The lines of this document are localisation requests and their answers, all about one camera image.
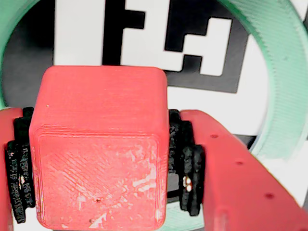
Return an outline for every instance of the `red cube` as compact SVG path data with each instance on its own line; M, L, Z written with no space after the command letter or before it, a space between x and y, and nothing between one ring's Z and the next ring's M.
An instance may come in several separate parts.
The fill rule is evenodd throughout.
M169 123L163 71L51 67L29 136L44 227L143 231L164 223Z

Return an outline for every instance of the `green ring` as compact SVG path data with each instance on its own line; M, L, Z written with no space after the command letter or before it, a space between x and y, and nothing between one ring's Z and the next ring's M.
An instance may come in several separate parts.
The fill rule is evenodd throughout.
M11 33L39 0L0 1L0 61ZM262 130L250 150L259 159L293 158L308 136L308 36L289 0L218 0L256 39L269 74L269 105ZM0 109L5 107L0 98ZM187 231L204 226L195 218L167 205L161 231Z

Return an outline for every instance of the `cube face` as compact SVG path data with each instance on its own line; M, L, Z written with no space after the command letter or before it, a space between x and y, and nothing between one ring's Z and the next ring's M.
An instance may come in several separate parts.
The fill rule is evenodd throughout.
M112 76L102 78L108 82ZM52 85L53 81L59 80L54 75L47 79L45 76L42 88L46 83ZM76 91L71 87L71 99L81 86L76 86ZM93 105L78 112L75 103L65 102L67 110L70 105L72 110L63 115L60 113L62 105L57 107L58 102L48 98L41 88L29 135L38 220L43 226L55 230L155 230L163 224L167 203L167 98L160 98L166 103L152 104L156 105L152 110L158 113L148 118L145 112L149 109L138 108L147 98L151 102L158 92L164 95L162 86L157 84L154 91L149 91L155 94L135 99L130 109L125 108L125 102L115 101L126 115L116 116L122 121L109 119L108 122L105 119L112 117L109 113L114 115L118 110L115 106L111 110L106 104L104 107ZM108 91L109 95L125 90L127 96L131 91L136 97L138 87L131 90L127 87L123 83L113 94ZM90 99L100 94L85 91L84 97ZM43 113L45 108L52 107L48 114Z

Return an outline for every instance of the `mounting hole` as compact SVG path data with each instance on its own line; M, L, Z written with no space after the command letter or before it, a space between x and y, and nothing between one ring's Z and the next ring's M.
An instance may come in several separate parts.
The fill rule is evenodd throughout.
M244 165L244 162L243 162L243 161L241 161L241 160L237 160L235 163L236 163L237 165L239 165L239 166Z
M269 199L269 200L272 200L275 197L274 194L272 194L272 193L266 193L264 196L265 196L266 199Z

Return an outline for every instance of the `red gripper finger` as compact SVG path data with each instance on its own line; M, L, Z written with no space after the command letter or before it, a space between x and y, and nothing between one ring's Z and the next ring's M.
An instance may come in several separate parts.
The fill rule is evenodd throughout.
M20 108L0 110L0 230L13 231L11 204L4 162L4 148L7 142L14 140L13 121L22 117Z
M181 112L206 152L203 210L207 231L308 231L308 215L219 122Z

